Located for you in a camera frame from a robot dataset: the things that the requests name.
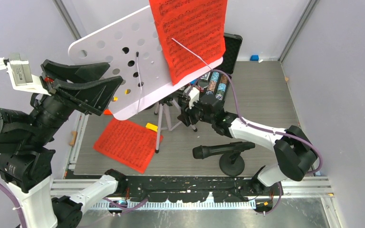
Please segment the black microphone plain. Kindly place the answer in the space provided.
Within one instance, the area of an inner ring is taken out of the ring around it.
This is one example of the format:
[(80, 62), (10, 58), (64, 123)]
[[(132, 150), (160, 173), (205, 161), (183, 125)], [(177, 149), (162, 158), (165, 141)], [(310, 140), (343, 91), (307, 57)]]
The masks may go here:
[(215, 146), (197, 146), (192, 149), (192, 155), (195, 159), (205, 159), (210, 156), (221, 155), (225, 153), (241, 153), (246, 150), (255, 148), (252, 142), (231, 142), (228, 144)]

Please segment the lilac tripod music stand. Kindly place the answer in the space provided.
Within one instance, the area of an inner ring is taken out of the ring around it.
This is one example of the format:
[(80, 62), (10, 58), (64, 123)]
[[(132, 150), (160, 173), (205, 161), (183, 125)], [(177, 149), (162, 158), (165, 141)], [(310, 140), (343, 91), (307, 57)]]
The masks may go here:
[(169, 67), (161, 50), (150, 6), (141, 8), (83, 38), (73, 42), (68, 55), (76, 65), (107, 62), (104, 78), (119, 70), (125, 83), (114, 95), (130, 89), (123, 99), (111, 102), (108, 109), (117, 120), (127, 120), (157, 103), (182, 86), (222, 63), (217, 61), (197, 70), (173, 85)]

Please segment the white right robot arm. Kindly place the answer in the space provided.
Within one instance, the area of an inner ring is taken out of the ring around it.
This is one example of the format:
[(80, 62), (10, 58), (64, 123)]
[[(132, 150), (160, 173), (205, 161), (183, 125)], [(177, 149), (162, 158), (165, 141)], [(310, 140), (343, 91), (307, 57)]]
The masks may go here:
[(297, 126), (274, 128), (246, 120), (238, 113), (227, 112), (220, 101), (189, 104), (180, 101), (184, 124), (208, 123), (219, 135), (241, 139), (274, 152), (277, 163), (263, 166), (250, 180), (250, 186), (259, 195), (266, 194), (275, 183), (291, 179), (301, 181), (319, 159), (317, 149)]

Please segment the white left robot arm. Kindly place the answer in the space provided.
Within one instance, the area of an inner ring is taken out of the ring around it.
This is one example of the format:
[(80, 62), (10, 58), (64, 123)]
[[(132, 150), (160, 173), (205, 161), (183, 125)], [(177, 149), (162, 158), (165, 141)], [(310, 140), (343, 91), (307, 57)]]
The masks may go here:
[(43, 74), (33, 77), (42, 87), (30, 99), (32, 111), (0, 108), (0, 189), (11, 199), (22, 228), (75, 228), (83, 214), (108, 195), (123, 196), (125, 175), (113, 169), (70, 196), (51, 197), (51, 160), (46, 148), (74, 111), (101, 115), (123, 82), (104, 78), (107, 62), (68, 66), (45, 60)]

